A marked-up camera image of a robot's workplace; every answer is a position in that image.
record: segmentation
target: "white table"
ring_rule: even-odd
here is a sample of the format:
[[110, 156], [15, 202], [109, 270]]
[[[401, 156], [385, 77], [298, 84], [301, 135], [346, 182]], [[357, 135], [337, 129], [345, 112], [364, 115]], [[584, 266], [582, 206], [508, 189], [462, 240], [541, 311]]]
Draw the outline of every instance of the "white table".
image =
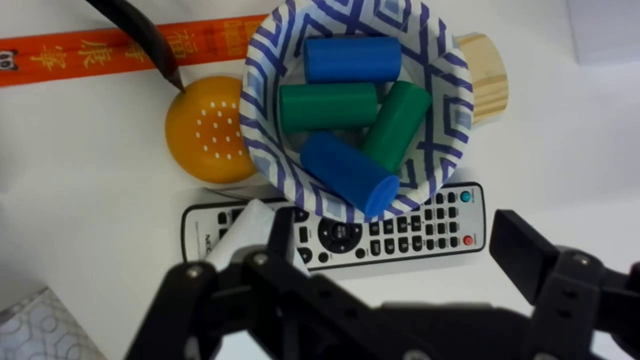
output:
[[[487, 185], [490, 212], [516, 208], [548, 237], [628, 270], [640, 259], [640, 63], [576, 65], [558, 0], [433, 2], [457, 34], [493, 35], [510, 72], [510, 110], [477, 129], [459, 175]], [[269, 12], [278, 0], [137, 4], [176, 22]], [[0, 9], [3, 38], [105, 24], [79, 0], [4, 0]], [[183, 74], [242, 74], [242, 63]], [[109, 358], [125, 353], [179, 262], [181, 212], [211, 200], [167, 151], [173, 96], [157, 72], [0, 89], [0, 270], [54, 288]], [[481, 300], [528, 310], [489, 254], [333, 276], [369, 303]]]

